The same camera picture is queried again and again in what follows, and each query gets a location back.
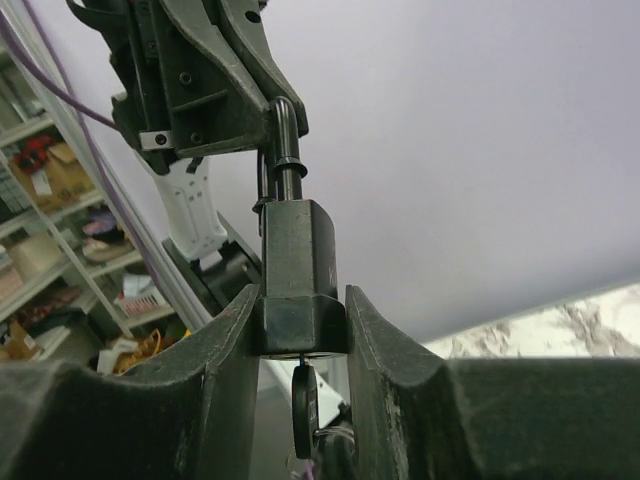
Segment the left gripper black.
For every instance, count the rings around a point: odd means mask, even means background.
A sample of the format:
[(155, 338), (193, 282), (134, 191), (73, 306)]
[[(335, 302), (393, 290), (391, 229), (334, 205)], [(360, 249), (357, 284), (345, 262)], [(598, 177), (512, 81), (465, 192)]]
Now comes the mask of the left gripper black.
[(113, 119), (145, 160), (253, 150), (270, 138), (270, 101), (301, 98), (272, 57), (263, 1), (112, 1), (110, 63), (124, 86)]

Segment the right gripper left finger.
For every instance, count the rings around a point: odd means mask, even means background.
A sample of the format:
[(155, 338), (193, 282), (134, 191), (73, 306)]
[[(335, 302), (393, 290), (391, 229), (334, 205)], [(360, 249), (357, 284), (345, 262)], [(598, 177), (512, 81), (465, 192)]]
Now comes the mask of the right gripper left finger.
[(256, 286), (121, 376), (64, 361), (1, 367), (5, 479), (245, 479), (259, 361)]

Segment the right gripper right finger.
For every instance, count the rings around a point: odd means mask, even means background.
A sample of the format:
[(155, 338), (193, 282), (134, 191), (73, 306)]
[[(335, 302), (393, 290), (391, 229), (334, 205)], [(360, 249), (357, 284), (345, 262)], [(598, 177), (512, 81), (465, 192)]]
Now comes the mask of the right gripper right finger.
[(443, 359), (346, 290), (360, 479), (635, 479), (634, 358)]

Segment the black padlock key bunch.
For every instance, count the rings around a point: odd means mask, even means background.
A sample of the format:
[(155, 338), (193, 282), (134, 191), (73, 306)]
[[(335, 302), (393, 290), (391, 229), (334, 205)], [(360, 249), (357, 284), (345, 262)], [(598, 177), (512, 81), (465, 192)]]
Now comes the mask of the black padlock key bunch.
[(291, 479), (353, 479), (355, 435), (351, 406), (304, 357), (291, 379)]

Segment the black padlock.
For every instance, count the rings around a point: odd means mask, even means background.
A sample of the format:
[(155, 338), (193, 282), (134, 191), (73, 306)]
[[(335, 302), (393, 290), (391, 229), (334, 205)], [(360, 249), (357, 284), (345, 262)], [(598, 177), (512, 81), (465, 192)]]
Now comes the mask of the black padlock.
[(293, 103), (278, 97), (271, 114), (273, 137), (261, 172), (262, 281), (254, 345), (258, 354), (274, 358), (344, 354), (348, 328), (338, 296), (334, 225), (303, 196), (307, 169)]

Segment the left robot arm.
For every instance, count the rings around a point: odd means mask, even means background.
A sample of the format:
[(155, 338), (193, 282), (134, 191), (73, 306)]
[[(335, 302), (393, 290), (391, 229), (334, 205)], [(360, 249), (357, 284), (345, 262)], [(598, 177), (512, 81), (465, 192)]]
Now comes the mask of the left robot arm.
[(305, 106), (276, 64), (263, 1), (70, 2), (99, 32), (124, 90), (112, 117), (149, 170), (170, 237), (189, 267), (228, 239), (204, 167), (208, 156), (256, 151), (259, 200), (291, 200), (306, 170)]

